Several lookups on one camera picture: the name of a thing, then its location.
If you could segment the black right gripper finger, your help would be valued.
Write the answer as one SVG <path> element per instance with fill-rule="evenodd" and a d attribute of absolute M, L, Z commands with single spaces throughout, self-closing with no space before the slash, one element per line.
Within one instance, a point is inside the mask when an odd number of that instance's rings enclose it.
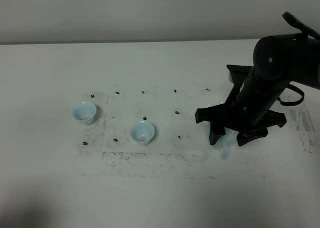
<path fill-rule="evenodd" d="M 209 122 L 209 143 L 215 145 L 217 141 L 226 135 L 226 128 L 231 129 L 228 113 L 230 106 L 219 104 L 207 108 L 198 108 L 195 112 L 195 122 Z"/>
<path fill-rule="evenodd" d="M 287 122 L 284 113 L 268 110 L 261 120 L 253 126 L 244 126 L 239 129 L 236 137 L 238 146 L 243 146 L 255 139 L 268 135 L 268 128 L 277 125 L 283 127 Z"/>

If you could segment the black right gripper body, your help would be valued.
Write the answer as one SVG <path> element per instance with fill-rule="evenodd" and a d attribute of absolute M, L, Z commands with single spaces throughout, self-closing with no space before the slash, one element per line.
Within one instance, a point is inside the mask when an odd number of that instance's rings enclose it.
<path fill-rule="evenodd" d="M 257 124 L 285 90 L 290 81 L 285 78 L 265 80 L 255 67 L 227 65 L 233 88 L 225 104 L 231 129 Z"/>

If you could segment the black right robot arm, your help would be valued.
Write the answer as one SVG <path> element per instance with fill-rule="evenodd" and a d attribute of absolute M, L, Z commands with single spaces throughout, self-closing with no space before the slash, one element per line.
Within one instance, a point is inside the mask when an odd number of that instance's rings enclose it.
<path fill-rule="evenodd" d="M 282 17 L 295 34 L 260 39 L 253 51 L 253 65 L 228 65 L 233 88 L 223 104 L 199 108 L 196 123 L 209 122 L 209 142 L 215 145 L 226 129 L 237 131 L 237 143 L 243 146 L 268 135 L 268 128 L 283 127 L 283 113 L 271 110 L 285 89 L 304 96 L 296 83 L 320 87 L 320 35 L 291 13 Z"/>

